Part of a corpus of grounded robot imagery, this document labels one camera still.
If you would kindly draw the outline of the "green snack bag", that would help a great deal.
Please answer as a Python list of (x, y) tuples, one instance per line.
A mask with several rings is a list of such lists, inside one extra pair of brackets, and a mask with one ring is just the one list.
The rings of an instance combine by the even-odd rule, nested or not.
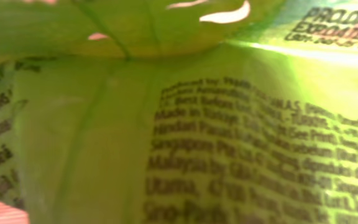
[(358, 223), (358, 1), (0, 1), (0, 223)]

